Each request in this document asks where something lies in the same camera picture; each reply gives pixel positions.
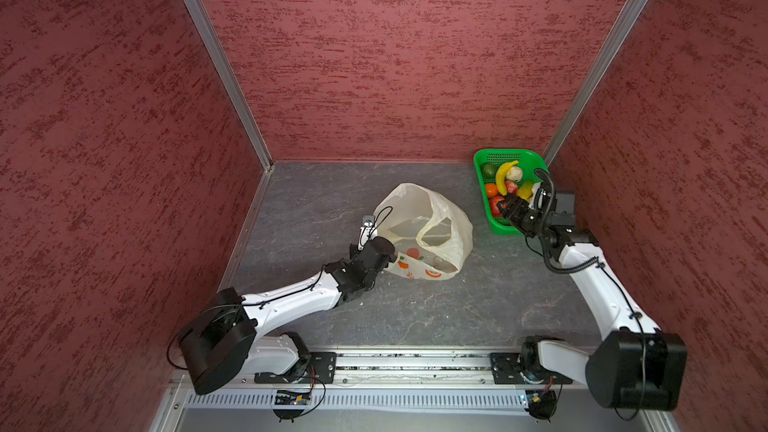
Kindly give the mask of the yellow green mango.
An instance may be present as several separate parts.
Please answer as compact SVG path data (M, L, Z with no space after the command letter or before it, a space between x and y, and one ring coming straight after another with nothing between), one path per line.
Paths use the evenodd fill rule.
M522 182L517 189L516 195L519 198L530 202L534 195L534 183L531 181Z

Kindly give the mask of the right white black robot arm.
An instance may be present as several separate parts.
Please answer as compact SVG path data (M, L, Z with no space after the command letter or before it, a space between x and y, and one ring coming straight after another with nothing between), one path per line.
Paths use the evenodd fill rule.
M679 401L687 362L683 339L665 333L646 315L610 268L597 239L552 212L546 193L533 203L508 197L496 205L501 217L541 246L545 267L570 277L601 334L591 353L563 340L530 336L518 359L522 377L541 383L555 376L585 385L609 409L672 411Z

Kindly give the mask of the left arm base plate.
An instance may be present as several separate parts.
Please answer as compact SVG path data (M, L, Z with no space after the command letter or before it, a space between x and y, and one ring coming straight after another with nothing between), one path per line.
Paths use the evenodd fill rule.
M320 381L326 385L332 384L337 358L338 355L334 352L311 352L307 360L301 359L288 372L282 375L258 373L254 375L253 382L255 384L311 385Z

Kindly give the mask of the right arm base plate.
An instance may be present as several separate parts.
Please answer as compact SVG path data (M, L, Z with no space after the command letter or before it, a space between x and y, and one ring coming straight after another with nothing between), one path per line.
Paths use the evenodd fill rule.
M570 385L573 381L552 372L526 372L519 353L493 352L489 354L490 371L495 385Z

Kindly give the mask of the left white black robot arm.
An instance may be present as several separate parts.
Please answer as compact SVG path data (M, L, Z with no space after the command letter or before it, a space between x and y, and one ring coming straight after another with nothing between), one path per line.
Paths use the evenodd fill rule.
M310 353L296 333L271 333L305 316L332 310L372 290L397 259L394 245L374 237L350 246L350 257L327 263L308 279L260 294L218 292L174 337L195 392L208 395L242 374L300 379Z

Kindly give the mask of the red apple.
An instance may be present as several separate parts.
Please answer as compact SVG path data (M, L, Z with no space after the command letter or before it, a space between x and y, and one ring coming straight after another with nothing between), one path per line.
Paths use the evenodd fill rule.
M496 195L496 196L491 197L489 199L488 203L489 203L489 208L490 208L491 216L492 217L500 217L501 216L501 211L499 209L499 204L501 202L503 202L504 199L505 199L505 197L501 196L501 195Z

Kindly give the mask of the red strawberry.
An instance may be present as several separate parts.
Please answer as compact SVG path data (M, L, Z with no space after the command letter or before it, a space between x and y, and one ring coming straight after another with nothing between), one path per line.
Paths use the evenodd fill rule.
M516 194L518 191L518 185L511 181L506 181L505 186L509 194Z

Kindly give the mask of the printed translucent plastic bag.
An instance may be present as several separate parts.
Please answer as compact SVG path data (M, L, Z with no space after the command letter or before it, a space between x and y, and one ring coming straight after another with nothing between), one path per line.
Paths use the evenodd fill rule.
M447 281L473 250L467 214L442 194L401 183L374 209L376 234L395 247L386 271L412 280Z

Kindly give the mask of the green lime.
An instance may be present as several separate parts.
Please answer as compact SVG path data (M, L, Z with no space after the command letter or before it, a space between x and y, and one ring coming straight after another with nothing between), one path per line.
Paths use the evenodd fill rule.
M490 162L485 162L480 166L480 171L483 179L488 181L495 180L497 170L498 170L498 165Z

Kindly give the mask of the yellow banana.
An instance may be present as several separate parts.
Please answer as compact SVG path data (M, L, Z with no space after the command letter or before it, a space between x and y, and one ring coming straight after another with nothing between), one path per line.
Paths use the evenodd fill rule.
M511 161L501 164L495 174L495 185L501 196L506 196L509 191L506 186L507 174L509 171L518 165L518 161Z

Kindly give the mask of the green plastic basket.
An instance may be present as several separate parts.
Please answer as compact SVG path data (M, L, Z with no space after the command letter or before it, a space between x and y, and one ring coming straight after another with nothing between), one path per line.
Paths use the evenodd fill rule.
M496 175L505 164L512 163L519 172L514 179L505 178L505 185L500 188ZM541 179L535 174L536 169L547 170L544 159L537 153L525 149L481 149L473 157L474 168L478 177L480 193L483 199L486 218L491 230L501 236L522 236L523 233L512 223L499 215L494 209L500 201L511 196L509 192L503 196L501 191L507 189L508 183L514 183L513 194L525 200L528 205L533 203L534 194L538 191Z

